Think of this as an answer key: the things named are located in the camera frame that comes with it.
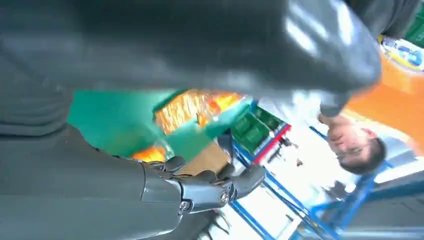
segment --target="orange wall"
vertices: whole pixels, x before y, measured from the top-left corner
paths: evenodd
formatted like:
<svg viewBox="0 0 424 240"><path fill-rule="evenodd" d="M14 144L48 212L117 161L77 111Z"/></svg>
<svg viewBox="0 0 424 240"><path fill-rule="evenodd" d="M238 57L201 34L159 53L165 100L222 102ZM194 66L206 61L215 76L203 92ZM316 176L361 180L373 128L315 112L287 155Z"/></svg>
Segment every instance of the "orange wall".
<svg viewBox="0 0 424 240"><path fill-rule="evenodd" d="M382 59L381 83L354 97L347 109L404 132L424 150L424 74L407 73Z"/></svg>

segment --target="blue shelving rack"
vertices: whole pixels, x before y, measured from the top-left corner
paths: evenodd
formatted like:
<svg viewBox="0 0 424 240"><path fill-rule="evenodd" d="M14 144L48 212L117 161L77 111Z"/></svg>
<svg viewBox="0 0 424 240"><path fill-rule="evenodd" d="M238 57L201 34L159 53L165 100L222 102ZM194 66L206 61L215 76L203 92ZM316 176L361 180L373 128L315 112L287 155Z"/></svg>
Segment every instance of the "blue shelving rack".
<svg viewBox="0 0 424 240"><path fill-rule="evenodd" d="M256 102L252 103L252 110L256 107ZM285 131L283 126L276 134L276 137L281 137L281 131ZM318 134L324 140L326 136L313 127L310 129ZM255 162L255 159L263 153L263 150L268 149L270 144L275 141L275 138L269 138L265 144L262 145L261 150L255 154L250 155L244 150L237 142L233 141L234 152L236 158L245 166L249 166ZM334 239L340 240L341 237L338 234L342 231L353 219L355 213L365 202L368 194L374 187L374 179L378 173L369 174L362 176L356 183L355 190L350 193L345 199L341 201L328 202L307 209L302 202L300 202L289 190L287 190L271 173L266 171L266 178L263 185L270 190L281 202L283 202L290 210L292 210L304 223L307 229L315 233L319 238L323 240ZM238 202L234 201L230 206L255 230L259 236L264 240L274 240L275 238L266 231L266 229L243 208ZM332 216L329 221L323 222L319 214L322 211L333 210ZM295 234L291 237L291 240L297 239L299 234Z"/></svg>

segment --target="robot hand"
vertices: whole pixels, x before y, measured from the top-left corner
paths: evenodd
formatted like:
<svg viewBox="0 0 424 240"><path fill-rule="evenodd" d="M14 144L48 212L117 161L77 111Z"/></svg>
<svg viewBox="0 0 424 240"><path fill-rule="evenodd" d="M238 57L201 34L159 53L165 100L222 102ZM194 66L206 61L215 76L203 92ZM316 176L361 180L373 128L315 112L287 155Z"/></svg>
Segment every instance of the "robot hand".
<svg viewBox="0 0 424 240"><path fill-rule="evenodd" d="M179 215L222 208L229 202L250 194L262 183L266 174L263 167L251 165L239 176L224 179L217 179L215 173L210 170L202 171L194 176L175 175L184 164L184 159L179 156L171 158L166 163L149 163L158 171L158 175L180 187Z"/></svg>

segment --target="man's hair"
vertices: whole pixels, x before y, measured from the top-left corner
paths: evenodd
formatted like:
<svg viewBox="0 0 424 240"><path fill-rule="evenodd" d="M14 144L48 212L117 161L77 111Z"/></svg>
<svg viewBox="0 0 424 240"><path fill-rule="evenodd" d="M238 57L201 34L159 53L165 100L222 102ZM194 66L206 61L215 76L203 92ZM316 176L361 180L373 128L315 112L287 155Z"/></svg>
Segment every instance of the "man's hair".
<svg viewBox="0 0 424 240"><path fill-rule="evenodd" d="M340 166L353 174L364 175L377 171L386 159L386 147L378 137L370 139L369 142L369 159L366 162L359 162L357 164L346 164L340 162Z"/></svg>

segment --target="green crate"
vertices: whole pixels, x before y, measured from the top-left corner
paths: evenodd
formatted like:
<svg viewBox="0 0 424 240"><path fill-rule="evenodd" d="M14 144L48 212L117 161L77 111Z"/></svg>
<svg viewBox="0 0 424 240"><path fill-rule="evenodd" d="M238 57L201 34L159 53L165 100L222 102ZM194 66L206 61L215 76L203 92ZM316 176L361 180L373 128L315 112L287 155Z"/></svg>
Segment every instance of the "green crate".
<svg viewBox="0 0 424 240"><path fill-rule="evenodd" d="M254 110L254 115L272 131L276 131L283 124L282 120L260 107Z"/></svg>
<svg viewBox="0 0 424 240"><path fill-rule="evenodd" d="M417 13L415 21L409 27L405 40L424 48L424 7Z"/></svg>
<svg viewBox="0 0 424 240"><path fill-rule="evenodd" d="M240 146L254 155L256 149L269 138L271 130L254 114L248 112L236 122L231 131Z"/></svg>

